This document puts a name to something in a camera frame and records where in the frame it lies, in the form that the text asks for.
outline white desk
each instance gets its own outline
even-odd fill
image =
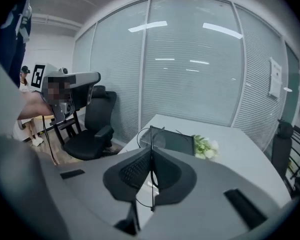
[[[220,156],[214,158],[213,161],[232,169],[262,189],[272,197],[279,207],[283,207],[291,200],[284,182],[270,161],[240,129],[159,114],[155,115],[144,128],[150,126],[165,127],[167,131],[177,132],[176,130],[178,130],[184,135],[201,135],[210,140],[216,140],[219,144]],[[139,134],[139,139],[145,132],[146,130]],[[137,148],[137,136],[135,136],[119,154]],[[142,189],[150,190],[151,188],[146,184],[147,180]]]

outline glass wall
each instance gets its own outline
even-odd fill
[[[147,2],[124,8],[99,22],[92,44],[90,70],[98,85],[117,93],[111,124],[114,138],[129,142],[138,133],[139,77]]]
[[[91,45],[95,27],[96,25],[94,24],[75,41],[72,61],[73,73],[90,71]]]
[[[284,121],[292,124],[299,98],[299,60],[287,44],[285,47],[288,57],[288,88],[286,89],[287,93],[282,118]]]
[[[242,35],[230,4],[151,1],[142,127],[155,114],[230,126],[242,80]]]
[[[237,18],[225,1],[151,0],[146,19],[147,5],[143,1],[109,15],[97,23],[94,39],[91,29],[76,42],[75,72],[90,59],[90,70],[101,74],[99,84],[118,95],[111,119],[114,137],[127,143],[139,124],[144,127],[161,114],[233,124],[264,150],[285,96],[283,117],[292,121],[299,95],[299,62],[287,47],[288,85],[280,35],[243,8],[237,8]],[[82,43],[92,39],[89,58],[89,45]],[[282,67],[279,98],[269,95],[271,58]],[[283,89],[287,86],[292,92]]]
[[[278,125],[287,86],[287,65],[281,37],[260,18],[237,8],[246,47],[246,79],[242,103],[234,123],[264,150]],[[269,95],[271,58],[282,67],[279,98]]]

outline hand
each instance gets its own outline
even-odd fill
[[[50,116],[53,114],[51,107],[42,99],[39,92],[23,92],[22,95],[26,100],[26,104],[18,120],[35,118],[37,116]]]

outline black office chair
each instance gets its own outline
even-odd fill
[[[283,180],[286,178],[289,166],[293,133],[294,128],[290,123],[280,121],[278,133],[273,138],[271,163]]]
[[[63,149],[80,160],[98,159],[109,155],[104,149],[112,146],[114,129],[110,120],[117,94],[102,85],[93,87],[91,102],[86,106],[84,126],[87,130],[71,137]]]

